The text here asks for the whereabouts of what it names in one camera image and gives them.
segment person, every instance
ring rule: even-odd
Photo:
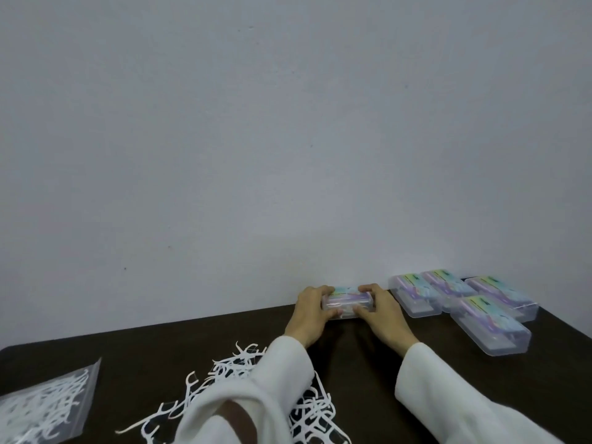
[[[325,323],[341,314],[321,309],[333,287],[308,287],[298,296],[283,336],[242,380],[212,385],[183,415],[176,444],[291,443],[287,416],[310,386],[313,365],[307,347]],[[403,358],[395,386],[405,405],[440,443],[560,443],[511,408],[490,401],[413,335],[401,307],[379,285],[362,285],[374,297],[375,312],[356,307],[376,336]]]

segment sleeve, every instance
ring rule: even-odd
[[[561,442],[521,413],[483,396],[423,343],[407,351],[395,397],[441,444]]]
[[[286,418],[313,376],[302,344],[280,336],[247,379],[216,383],[191,403],[175,443],[291,443]]]

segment wooden tabletop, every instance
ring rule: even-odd
[[[90,365],[102,357],[84,433],[74,443],[143,442],[122,429],[182,399],[185,376],[200,379],[212,359],[241,347],[268,345],[281,335],[292,306],[23,344],[0,351],[0,395]],[[408,319],[417,337],[484,395],[521,411],[568,444],[589,443],[592,429],[592,340],[540,309],[529,351],[489,357],[446,314]],[[331,394],[335,418],[353,443],[435,442],[394,397],[401,359],[360,320],[330,321],[309,349]],[[159,430],[170,442],[175,423]]]

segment pile of floss picks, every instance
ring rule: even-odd
[[[54,444],[81,434],[99,364],[0,397],[0,444]]]
[[[160,444],[161,441],[155,438],[160,426],[151,423],[155,418],[164,415],[167,416],[167,419],[179,418],[183,416],[191,401],[210,385],[221,380],[248,377],[257,361],[267,350],[266,347],[260,351],[257,344],[249,344],[246,348],[241,349],[237,343],[236,348],[239,352],[233,354],[232,357],[214,361],[214,366],[208,372],[208,376],[197,388],[195,386],[199,380],[196,379],[195,372],[189,373],[185,378],[185,398],[183,400],[161,403],[155,413],[130,425],[125,430],[115,433],[126,433],[139,427],[146,444]],[[331,396],[325,392],[319,375],[315,372],[311,387],[299,399],[288,416],[294,442],[306,444],[314,437],[317,442],[320,440],[323,444],[351,444],[349,437],[333,423],[334,417],[335,406],[331,403]]]

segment transparent box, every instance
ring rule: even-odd
[[[460,298],[458,304],[459,308],[450,316],[487,355],[509,355],[528,350],[530,330],[508,314],[495,298],[478,294]]]
[[[477,291],[445,269],[424,271],[421,275],[442,296],[442,311],[446,313],[450,313],[453,308],[456,308],[459,298],[477,294]]]
[[[539,305],[535,301],[494,277],[471,277],[465,282],[475,290],[496,298],[506,308],[511,309],[514,312],[514,318],[522,323],[532,321],[537,317]]]
[[[355,318],[356,314],[353,312],[353,306],[362,306],[366,310],[374,311],[374,299],[370,293],[359,292],[357,287],[336,286],[332,294],[323,296],[322,306],[323,310],[330,308],[341,308],[343,310],[341,316],[333,319]]]
[[[442,313],[442,297],[421,274],[403,274],[391,277],[388,287],[412,318]]]

